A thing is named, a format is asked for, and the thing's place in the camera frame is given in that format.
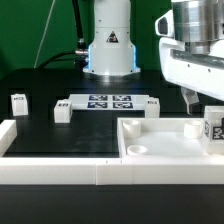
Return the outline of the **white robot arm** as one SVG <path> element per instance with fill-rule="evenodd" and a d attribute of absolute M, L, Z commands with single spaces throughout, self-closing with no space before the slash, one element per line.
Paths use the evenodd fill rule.
<path fill-rule="evenodd" d="M 172 9 L 155 21 L 166 81 L 185 100 L 199 93 L 224 101 L 224 0 L 170 0 Z M 95 36 L 83 71 L 104 81 L 138 73 L 130 41 L 130 0 L 94 0 Z"/>

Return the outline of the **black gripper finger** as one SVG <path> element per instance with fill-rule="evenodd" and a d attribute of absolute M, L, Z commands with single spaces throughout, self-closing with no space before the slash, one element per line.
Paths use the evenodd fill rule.
<path fill-rule="evenodd" d="M 196 91 L 185 87 L 181 88 L 181 93 L 186 103 L 187 113 L 191 115 L 194 112 L 194 109 L 199 105 L 198 94 Z"/>

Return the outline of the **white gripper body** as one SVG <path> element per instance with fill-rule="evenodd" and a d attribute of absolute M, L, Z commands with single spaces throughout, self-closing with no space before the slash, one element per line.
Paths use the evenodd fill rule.
<path fill-rule="evenodd" d="M 224 0 L 171 0 L 155 32 L 164 78 L 224 101 Z"/>

